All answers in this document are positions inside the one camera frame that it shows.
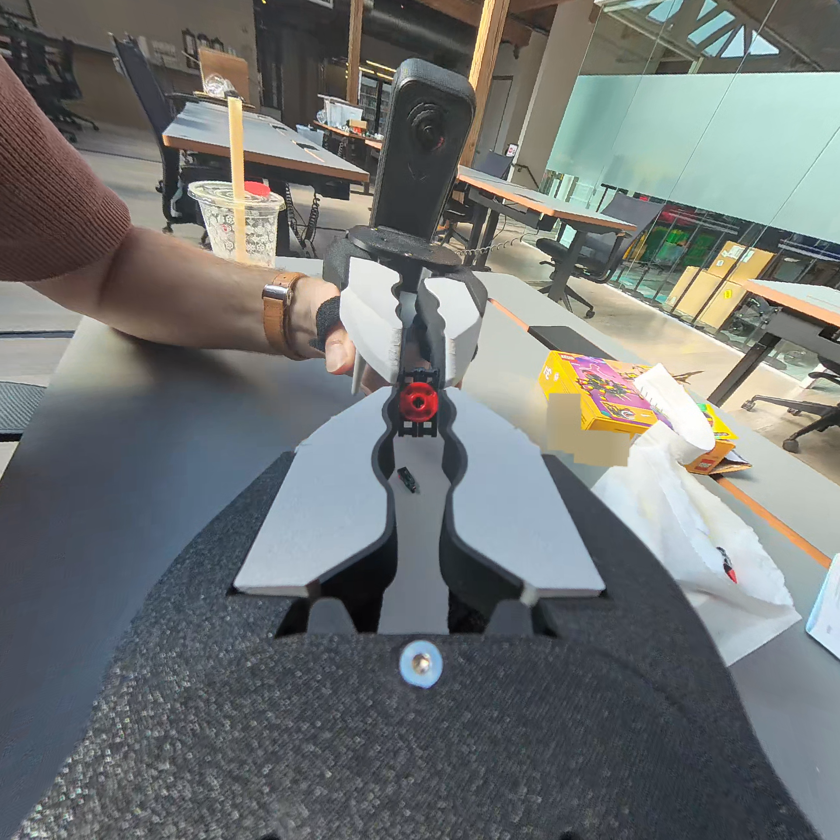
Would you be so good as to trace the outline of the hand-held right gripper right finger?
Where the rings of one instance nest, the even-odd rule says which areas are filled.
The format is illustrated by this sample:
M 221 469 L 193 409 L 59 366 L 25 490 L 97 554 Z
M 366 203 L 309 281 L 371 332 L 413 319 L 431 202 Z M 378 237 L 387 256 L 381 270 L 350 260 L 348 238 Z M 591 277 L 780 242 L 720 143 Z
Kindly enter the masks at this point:
M 440 393 L 449 481 L 439 540 L 452 635 L 556 635 L 606 583 L 539 446 L 474 397 Z

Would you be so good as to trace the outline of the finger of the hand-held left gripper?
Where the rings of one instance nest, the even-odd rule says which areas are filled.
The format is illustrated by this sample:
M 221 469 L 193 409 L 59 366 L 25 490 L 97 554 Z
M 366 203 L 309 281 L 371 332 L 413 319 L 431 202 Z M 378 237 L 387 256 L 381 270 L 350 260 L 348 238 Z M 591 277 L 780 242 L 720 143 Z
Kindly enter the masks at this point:
M 355 347 L 353 385 L 359 386 L 364 367 L 388 385 L 401 370 L 403 321 L 399 274 L 372 260 L 352 257 L 348 281 L 340 294 L 340 320 Z
M 437 388 L 459 385 L 476 356 L 487 292 L 474 277 L 428 276 L 418 284 L 418 348 Z

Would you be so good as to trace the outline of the black lego bar coloured studs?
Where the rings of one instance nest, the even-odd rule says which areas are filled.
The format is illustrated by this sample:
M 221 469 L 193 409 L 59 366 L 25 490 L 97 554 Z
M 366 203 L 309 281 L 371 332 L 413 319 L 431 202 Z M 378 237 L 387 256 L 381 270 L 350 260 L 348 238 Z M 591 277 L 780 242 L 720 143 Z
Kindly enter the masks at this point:
M 399 437 L 435 438 L 438 434 L 439 371 L 414 368 L 400 373 L 396 431 Z

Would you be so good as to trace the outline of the person's left forearm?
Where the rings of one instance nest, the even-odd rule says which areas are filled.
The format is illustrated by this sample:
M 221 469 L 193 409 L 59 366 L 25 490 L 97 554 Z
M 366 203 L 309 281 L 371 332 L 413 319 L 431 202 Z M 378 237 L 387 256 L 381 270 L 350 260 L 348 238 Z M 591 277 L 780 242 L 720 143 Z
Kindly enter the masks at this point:
M 131 337 L 200 350 L 270 353 L 262 291 L 274 275 L 134 227 L 90 266 L 28 287 Z

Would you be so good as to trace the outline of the yellow lego box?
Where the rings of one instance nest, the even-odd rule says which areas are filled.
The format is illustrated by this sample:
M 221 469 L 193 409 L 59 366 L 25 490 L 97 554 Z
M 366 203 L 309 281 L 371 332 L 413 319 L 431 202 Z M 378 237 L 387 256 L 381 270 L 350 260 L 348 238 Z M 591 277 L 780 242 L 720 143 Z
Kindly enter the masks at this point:
M 736 450 L 739 436 L 708 402 L 695 403 L 683 382 L 662 364 L 655 366 L 553 350 L 543 365 L 540 386 L 580 401 L 582 432 L 624 434 L 630 441 L 661 423 L 686 437 L 696 450 L 686 469 L 696 475 L 723 476 L 751 469 Z

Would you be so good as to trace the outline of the person's left hand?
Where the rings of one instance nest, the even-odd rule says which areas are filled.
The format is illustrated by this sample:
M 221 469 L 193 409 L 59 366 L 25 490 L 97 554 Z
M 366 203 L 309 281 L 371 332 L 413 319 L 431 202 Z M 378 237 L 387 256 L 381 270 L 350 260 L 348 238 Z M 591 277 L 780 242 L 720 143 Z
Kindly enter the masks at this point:
M 331 282 L 304 276 L 297 281 L 292 297 L 289 329 L 294 350 L 304 358 L 323 359 L 326 371 L 332 375 L 351 375 L 356 349 L 341 321 L 325 333 L 322 351 L 311 344 L 318 337 L 319 310 L 327 301 L 340 301 L 339 289 Z

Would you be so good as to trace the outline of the wooden pillar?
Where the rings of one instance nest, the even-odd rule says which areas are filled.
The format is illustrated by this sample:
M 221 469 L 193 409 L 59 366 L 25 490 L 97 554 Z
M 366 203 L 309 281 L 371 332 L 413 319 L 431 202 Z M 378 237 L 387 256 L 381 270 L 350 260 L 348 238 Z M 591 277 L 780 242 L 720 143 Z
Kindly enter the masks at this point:
M 463 166 L 470 167 L 474 160 L 509 4 L 509 1 L 485 1 L 482 6 L 469 69 L 469 83 L 476 95 L 476 110 L 459 160 Z

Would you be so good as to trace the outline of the black desk inlay pad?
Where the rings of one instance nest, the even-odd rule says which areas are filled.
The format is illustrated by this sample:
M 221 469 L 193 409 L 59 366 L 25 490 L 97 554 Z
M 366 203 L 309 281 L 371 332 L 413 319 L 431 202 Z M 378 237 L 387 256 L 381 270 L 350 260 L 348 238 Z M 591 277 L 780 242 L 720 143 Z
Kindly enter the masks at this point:
M 562 325 L 532 325 L 528 333 L 550 351 L 577 354 L 586 357 L 614 361 L 615 357 L 591 341 Z

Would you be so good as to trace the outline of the grey desk orange edge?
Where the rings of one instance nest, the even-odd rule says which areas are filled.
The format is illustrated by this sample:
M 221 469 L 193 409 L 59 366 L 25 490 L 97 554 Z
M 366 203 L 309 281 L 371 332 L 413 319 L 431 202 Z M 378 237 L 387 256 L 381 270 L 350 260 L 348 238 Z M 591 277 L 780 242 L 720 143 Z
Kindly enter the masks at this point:
M 166 121 L 166 101 L 156 108 L 156 115 L 150 115 L 163 163 L 164 176 L 158 191 L 165 218 L 163 230 L 169 235 L 174 224 L 203 225 L 193 199 L 186 197 L 189 175 L 196 179 L 230 175 L 230 167 L 224 163 L 230 157 L 227 107 L 184 94 L 174 94 L 172 98 L 184 103 L 171 122 Z M 320 198 L 349 200 L 351 184 L 369 184 L 367 171 L 316 146 L 273 118 L 246 112 L 243 127 L 246 179 L 267 180 L 270 186 L 278 187 L 280 196 L 287 201 L 288 210 L 281 214 L 287 221 L 279 225 L 278 255 L 291 256 L 289 233 L 293 233 L 301 248 L 309 247 L 315 256 Z M 288 184 L 309 186 L 314 191 L 304 227 L 296 226 Z
M 487 210 L 480 235 L 470 233 L 471 247 L 466 248 L 464 252 L 464 264 L 471 266 L 474 271 L 486 267 L 488 255 L 496 247 L 493 239 L 500 216 L 514 218 L 526 229 L 535 231 L 550 231 L 557 221 L 561 222 L 562 229 L 573 229 L 571 224 L 578 222 L 615 231 L 634 231 L 634 226 L 629 223 L 613 220 L 604 214 L 508 181 L 491 180 L 478 174 L 473 175 L 469 171 L 462 171 L 458 177 L 470 185 L 469 197 Z

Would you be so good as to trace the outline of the patterned plastic drink cup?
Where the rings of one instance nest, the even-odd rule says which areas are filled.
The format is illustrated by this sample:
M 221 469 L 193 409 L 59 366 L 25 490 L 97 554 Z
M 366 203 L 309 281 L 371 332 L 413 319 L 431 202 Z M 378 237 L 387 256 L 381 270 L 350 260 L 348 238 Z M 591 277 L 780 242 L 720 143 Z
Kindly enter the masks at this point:
M 187 189 L 197 203 L 215 256 L 273 267 L 278 223 L 285 199 L 263 182 L 244 182 L 241 195 L 230 182 L 194 182 Z

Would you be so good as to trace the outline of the crumpled white paper bag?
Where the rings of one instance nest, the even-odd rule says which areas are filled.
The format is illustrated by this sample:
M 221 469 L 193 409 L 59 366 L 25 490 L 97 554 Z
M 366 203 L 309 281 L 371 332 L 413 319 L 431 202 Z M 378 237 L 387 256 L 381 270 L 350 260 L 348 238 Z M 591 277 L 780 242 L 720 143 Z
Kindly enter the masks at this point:
M 756 532 L 686 469 L 696 454 L 686 437 L 657 423 L 593 492 L 670 573 L 732 665 L 802 618 Z M 717 546 L 737 584 L 723 573 Z

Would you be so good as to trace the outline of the small cardboard box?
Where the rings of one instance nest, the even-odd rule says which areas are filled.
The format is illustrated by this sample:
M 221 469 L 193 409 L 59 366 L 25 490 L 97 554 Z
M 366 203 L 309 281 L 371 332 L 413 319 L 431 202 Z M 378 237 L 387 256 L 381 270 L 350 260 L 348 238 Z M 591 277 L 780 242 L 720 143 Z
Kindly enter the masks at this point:
M 207 47 L 200 47 L 197 54 L 204 95 L 221 100 L 237 95 L 251 104 L 249 64 L 245 59 Z

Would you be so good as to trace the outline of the large cardboard box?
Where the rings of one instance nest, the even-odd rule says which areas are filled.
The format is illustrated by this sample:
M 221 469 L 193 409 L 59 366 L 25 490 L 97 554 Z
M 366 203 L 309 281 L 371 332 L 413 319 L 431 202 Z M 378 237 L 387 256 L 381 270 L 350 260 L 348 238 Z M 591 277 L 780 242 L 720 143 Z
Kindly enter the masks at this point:
M 722 278 L 708 270 L 688 266 L 668 293 L 664 310 L 684 319 L 693 319 L 709 303 L 721 283 Z
M 720 280 L 740 284 L 760 278 L 775 257 L 774 252 L 728 241 L 710 262 L 707 272 Z

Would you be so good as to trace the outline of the grey mesh chair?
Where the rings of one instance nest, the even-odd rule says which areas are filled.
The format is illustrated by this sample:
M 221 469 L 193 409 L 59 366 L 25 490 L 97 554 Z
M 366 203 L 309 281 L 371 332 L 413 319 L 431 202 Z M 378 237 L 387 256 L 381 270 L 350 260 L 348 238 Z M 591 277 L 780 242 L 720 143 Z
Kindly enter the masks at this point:
M 1 381 L 1 442 L 17 442 L 46 393 L 42 385 Z

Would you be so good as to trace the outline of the grey desk black legs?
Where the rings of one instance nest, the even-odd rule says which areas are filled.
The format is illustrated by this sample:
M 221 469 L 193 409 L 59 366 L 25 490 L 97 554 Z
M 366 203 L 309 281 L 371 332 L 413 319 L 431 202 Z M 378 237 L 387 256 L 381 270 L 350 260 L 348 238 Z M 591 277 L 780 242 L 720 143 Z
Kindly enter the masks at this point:
M 839 362 L 839 290 L 771 280 L 744 280 L 741 285 L 779 310 L 752 348 L 708 396 L 709 403 L 723 406 L 782 340 Z

